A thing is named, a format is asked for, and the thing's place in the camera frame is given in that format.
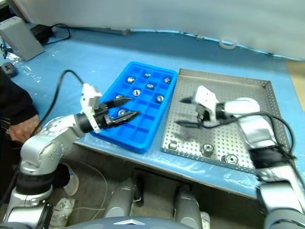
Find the white wall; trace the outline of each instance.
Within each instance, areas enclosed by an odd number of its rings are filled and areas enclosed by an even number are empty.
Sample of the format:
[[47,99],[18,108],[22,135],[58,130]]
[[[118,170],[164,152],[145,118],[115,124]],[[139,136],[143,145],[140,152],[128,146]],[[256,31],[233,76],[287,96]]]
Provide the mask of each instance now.
[[33,23],[177,30],[305,59],[305,0],[14,0]]

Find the black cable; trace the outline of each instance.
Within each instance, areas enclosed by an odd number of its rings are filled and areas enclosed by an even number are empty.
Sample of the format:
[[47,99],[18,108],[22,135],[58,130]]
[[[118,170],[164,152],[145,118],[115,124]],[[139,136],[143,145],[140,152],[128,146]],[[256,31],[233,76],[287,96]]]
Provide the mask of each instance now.
[[[39,127],[41,126],[41,124],[47,119],[47,117],[49,116],[49,114],[51,113],[55,103],[56,103],[56,100],[57,100],[57,97],[58,97],[58,94],[59,94],[59,91],[60,91],[60,88],[61,88],[61,83],[62,83],[62,80],[64,78],[64,76],[67,74],[67,73],[72,73],[79,81],[81,84],[84,84],[84,81],[80,78],[80,76],[78,74],[76,74],[73,70],[70,70],[70,69],[67,69],[65,71],[63,71],[61,73],[61,76],[60,78],[58,79],[58,82],[57,82],[57,86],[56,86],[56,91],[55,91],[55,94],[54,94],[54,97],[53,97],[53,101],[47,111],[47,113],[44,115],[44,117],[41,119],[41,121],[38,123],[38,125],[35,127],[35,129],[33,130],[31,136],[34,136],[34,134],[36,133],[36,131],[39,129]],[[19,162],[19,165],[18,167],[16,168],[16,171],[8,185],[8,188],[6,189],[5,191],[5,194],[3,195],[2,199],[0,200],[0,208],[2,207],[3,203],[5,202],[6,198],[8,197],[8,194],[14,184],[14,181],[17,177],[17,174],[18,174],[18,171],[19,171],[19,167],[20,167],[20,163]]]
[[0,50],[3,52],[3,58],[6,59],[8,53],[13,53],[13,49],[7,48],[4,43],[0,45]]
[[272,129],[274,130],[274,137],[275,137],[275,139],[276,139],[278,144],[280,144],[280,141],[279,141],[278,136],[276,135],[276,132],[275,132],[275,123],[273,121],[273,118],[277,119],[278,121],[280,121],[281,123],[283,123],[287,127],[287,129],[289,131],[289,135],[291,137],[291,145],[290,145],[290,149],[288,150],[288,154],[292,155],[292,149],[294,147],[294,139],[295,139],[295,137],[294,137],[294,134],[293,134],[293,131],[292,131],[290,125],[284,119],[282,119],[280,117],[277,117],[277,116],[274,116],[274,115],[272,115],[272,114],[270,114],[268,112],[260,111],[260,112],[253,112],[253,113],[249,113],[249,114],[244,114],[244,115],[239,116],[239,117],[233,116],[230,119],[223,120],[220,124],[213,125],[213,126],[205,126],[205,125],[201,124],[201,127],[206,128],[206,129],[212,129],[212,128],[220,127],[222,125],[227,125],[227,124],[236,122],[237,120],[239,120],[241,118],[245,118],[245,117],[249,117],[249,116],[256,116],[256,115],[267,116],[270,119]]
[[53,97],[53,101],[52,101],[52,103],[51,103],[47,113],[44,115],[44,117],[41,119],[41,121],[38,123],[38,125],[33,130],[31,136],[35,135],[36,131],[40,128],[41,124],[47,119],[48,115],[51,113],[51,111],[52,111],[52,109],[53,109],[53,107],[54,107],[54,105],[56,103],[56,100],[57,100],[57,97],[58,97],[58,93],[59,93],[59,90],[61,88],[62,80],[63,80],[64,76],[66,75],[66,73],[72,73],[80,81],[81,84],[84,84],[84,81],[73,70],[67,69],[67,70],[63,71],[61,73],[60,78],[58,79],[57,86],[56,86],[56,91],[55,91],[55,94],[54,94],[54,97]]
[[62,39],[53,41],[53,42],[48,42],[48,43],[42,44],[42,45],[54,44],[54,43],[61,42],[61,41],[64,41],[64,40],[68,40],[68,39],[71,38],[70,29],[69,29],[69,27],[68,27],[66,24],[64,24],[64,23],[58,23],[58,24],[52,25],[51,28],[53,28],[53,27],[55,27],[55,26],[58,26],[58,25],[63,25],[63,26],[65,26],[65,27],[67,28],[68,36],[65,37],[65,38],[62,38]]

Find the person's hand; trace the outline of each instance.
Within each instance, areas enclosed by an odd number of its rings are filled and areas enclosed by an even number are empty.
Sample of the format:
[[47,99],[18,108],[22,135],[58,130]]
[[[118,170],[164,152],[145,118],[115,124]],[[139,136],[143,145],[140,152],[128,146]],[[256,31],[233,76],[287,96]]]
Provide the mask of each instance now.
[[12,141],[18,141],[21,143],[25,143],[28,140],[39,123],[38,115],[33,116],[32,118],[25,120],[22,123],[18,123],[16,125],[11,125],[9,127],[9,134]]

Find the white cable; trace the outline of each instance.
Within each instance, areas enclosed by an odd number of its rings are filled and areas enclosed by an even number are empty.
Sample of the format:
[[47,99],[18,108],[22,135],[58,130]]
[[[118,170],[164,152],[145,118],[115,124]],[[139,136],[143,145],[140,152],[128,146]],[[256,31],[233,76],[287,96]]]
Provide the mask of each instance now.
[[99,214],[100,210],[103,210],[103,209],[104,209],[104,208],[102,208],[102,207],[103,207],[103,205],[104,205],[104,203],[105,203],[105,200],[106,200],[106,197],[107,197],[107,191],[108,191],[108,183],[107,183],[107,180],[106,180],[106,178],[104,177],[104,175],[103,175],[99,170],[97,170],[96,168],[94,168],[94,167],[92,167],[92,166],[90,166],[90,165],[88,165],[88,164],[86,164],[86,163],[83,163],[83,162],[81,162],[81,161],[77,161],[77,160],[74,160],[74,159],[71,159],[71,158],[66,158],[66,157],[63,157],[63,159],[75,161],[75,162],[77,162],[77,163],[80,163],[80,164],[82,164],[82,165],[85,165],[85,166],[87,166],[87,167],[89,167],[89,168],[95,170],[98,174],[100,174],[100,176],[101,176],[101,177],[104,179],[104,181],[105,181],[106,190],[105,190],[105,195],[104,195],[104,198],[103,198],[103,202],[102,202],[100,208],[97,208],[97,209],[96,209],[97,212],[95,213],[95,215],[90,219],[90,221],[92,221],[92,220],[94,220],[95,217]]
[[75,211],[75,210],[79,210],[79,209],[85,209],[85,210],[99,210],[99,211],[102,211],[102,210],[105,210],[105,208],[88,208],[88,207],[78,207],[78,208],[74,208],[72,211]]

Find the wire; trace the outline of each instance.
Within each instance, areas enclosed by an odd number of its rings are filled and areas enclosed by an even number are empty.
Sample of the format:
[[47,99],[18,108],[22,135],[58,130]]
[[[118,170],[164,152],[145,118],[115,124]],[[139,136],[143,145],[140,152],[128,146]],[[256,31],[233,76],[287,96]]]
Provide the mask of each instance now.
[[14,172],[14,175],[13,175],[13,177],[10,180],[10,183],[9,183],[7,189],[5,190],[5,193],[4,193],[3,197],[2,197],[2,199],[0,200],[0,209],[2,208],[5,200],[7,199],[8,195],[9,195],[9,193],[10,193],[10,191],[11,191],[13,185],[14,185],[15,179],[16,179],[17,174],[19,172],[20,164],[21,164],[21,162],[19,162],[19,164],[18,164],[18,166],[17,166],[17,168],[16,168],[16,170]]
[[[105,195],[104,195],[104,198],[103,198],[103,201],[102,201],[102,204],[101,204],[100,208],[97,208],[97,209],[96,209],[97,212],[96,212],[95,215],[90,219],[90,221],[92,221],[92,220],[95,219],[95,217],[99,214],[99,212],[100,212],[101,210],[105,210],[105,209],[102,208],[102,207],[103,207],[103,205],[104,205],[104,203],[105,203],[105,201],[106,201],[107,192],[108,192],[108,183],[107,183],[107,180],[106,180],[106,178],[104,177],[104,175],[103,175],[99,170],[97,170],[96,168],[94,168],[94,167],[92,167],[92,166],[90,166],[90,165],[88,165],[88,164],[86,164],[86,163],[84,163],[84,162],[81,162],[81,161],[78,161],[78,160],[74,160],[74,159],[71,159],[71,158],[66,158],[66,157],[64,157],[64,159],[71,160],[71,161],[80,163],[80,164],[82,164],[82,165],[88,166],[89,168],[95,170],[95,171],[104,179],[104,181],[105,181],[105,186],[106,186],[106,188],[105,188]],[[76,210],[76,209],[81,209],[81,208],[93,210],[93,208],[87,208],[87,207],[79,207],[79,208],[75,208],[74,210]]]
[[58,24],[52,25],[51,28],[53,28],[53,27],[55,27],[55,26],[58,26],[58,25],[63,25],[63,26],[65,26],[65,27],[67,28],[68,36],[65,37],[65,38],[62,38],[62,39],[53,41],[53,42],[49,42],[49,43],[42,44],[42,45],[54,44],[54,43],[61,42],[61,41],[64,41],[64,40],[68,40],[68,39],[71,38],[70,29],[69,29],[69,27],[68,27],[66,24],[64,24],[64,23],[58,23]]
[[57,86],[56,86],[56,91],[55,91],[55,94],[54,94],[54,97],[53,97],[53,100],[52,100],[52,103],[47,111],[47,113],[44,115],[44,117],[41,119],[41,121],[38,123],[38,125],[35,127],[35,129],[33,130],[31,136],[34,136],[34,134],[36,133],[36,131],[40,128],[41,124],[47,119],[47,117],[49,116],[49,114],[51,113],[55,103],[56,103],[56,100],[57,100],[57,97],[58,97],[58,93],[59,93],[59,90],[61,88],[61,83],[62,83],[62,80],[64,78],[64,76],[67,74],[67,73],[72,73],[79,81],[81,84],[84,84],[84,81],[80,78],[80,76],[78,74],[76,74],[73,70],[70,70],[70,69],[67,69],[65,71],[63,71],[61,73],[61,76],[60,78],[58,79],[58,82],[57,82]]
[[93,211],[102,211],[102,210],[105,210],[105,208],[88,208],[88,207],[79,207],[79,208],[74,208],[72,211],[79,210],[79,209],[93,210]]
[[13,49],[11,48],[7,48],[5,45],[5,42],[3,41],[3,43],[0,45],[0,50],[3,52],[3,58],[6,59],[8,53],[13,53]]
[[291,137],[291,145],[290,145],[290,149],[288,150],[288,154],[289,154],[289,155],[292,155],[292,149],[294,148],[294,138],[295,138],[295,137],[294,137],[294,134],[293,134],[293,131],[292,131],[290,125],[289,125],[284,119],[282,119],[282,118],[280,118],[280,117],[277,117],[277,116],[274,116],[274,115],[272,115],[272,114],[270,114],[270,113],[268,113],[268,112],[260,111],[260,112],[253,112],[253,113],[249,113],[249,114],[244,114],[244,115],[239,116],[239,117],[233,116],[231,119],[224,120],[224,121],[222,121],[220,124],[217,124],[217,125],[205,126],[205,125],[201,124],[201,126],[202,126],[203,128],[212,129],[212,128],[220,127],[220,126],[222,126],[222,125],[227,125],[227,124],[230,124],[230,123],[234,123],[234,122],[236,122],[237,120],[239,120],[239,119],[241,119],[241,118],[245,118],[245,117],[249,117],[249,116],[256,116],[256,115],[267,116],[267,117],[270,119],[270,121],[271,121],[271,126],[272,126],[272,128],[273,128],[273,130],[274,130],[274,136],[275,136],[275,139],[276,139],[276,141],[277,141],[278,144],[281,144],[281,143],[280,143],[280,141],[279,141],[279,139],[278,139],[278,136],[276,135],[276,132],[275,132],[275,123],[274,123],[274,121],[273,121],[273,118],[274,118],[274,119],[277,119],[278,121],[280,121],[281,123],[283,123],[283,124],[286,126],[286,128],[287,128],[288,131],[289,131],[289,135],[290,135],[290,137]]

